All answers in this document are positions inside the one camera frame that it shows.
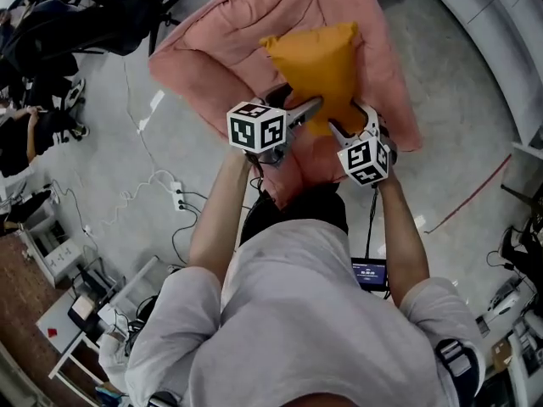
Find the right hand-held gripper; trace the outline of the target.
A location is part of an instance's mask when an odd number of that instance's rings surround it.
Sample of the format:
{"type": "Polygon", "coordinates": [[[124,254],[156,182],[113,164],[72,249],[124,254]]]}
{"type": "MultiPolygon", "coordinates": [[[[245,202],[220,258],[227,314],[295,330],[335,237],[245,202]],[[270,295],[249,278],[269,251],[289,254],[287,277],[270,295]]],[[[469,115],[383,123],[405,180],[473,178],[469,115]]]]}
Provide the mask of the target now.
{"type": "Polygon", "coordinates": [[[397,147],[387,136],[388,132],[379,127],[377,111],[358,99],[351,103],[366,116],[366,124],[360,134],[348,133],[335,119],[328,126],[339,146],[339,162],[345,174],[360,187],[375,187],[389,177],[390,167],[397,160],[397,147]]]}

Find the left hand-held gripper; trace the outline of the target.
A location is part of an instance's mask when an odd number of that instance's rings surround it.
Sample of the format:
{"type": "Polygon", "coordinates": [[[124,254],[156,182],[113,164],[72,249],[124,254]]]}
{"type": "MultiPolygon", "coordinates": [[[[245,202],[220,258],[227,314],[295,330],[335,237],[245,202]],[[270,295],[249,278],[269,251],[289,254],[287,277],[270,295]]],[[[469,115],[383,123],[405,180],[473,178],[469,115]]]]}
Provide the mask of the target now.
{"type": "Polygon", "coordinates": [[[242,101],[227,111],[229,144],[253,154],[263,165],[278,169],[293,141],[292,128],[317,114],[322,97],[308,99],[293,109],[284,109],[293,88],[283,83],[263,92],[254,101],[242,101]]]}

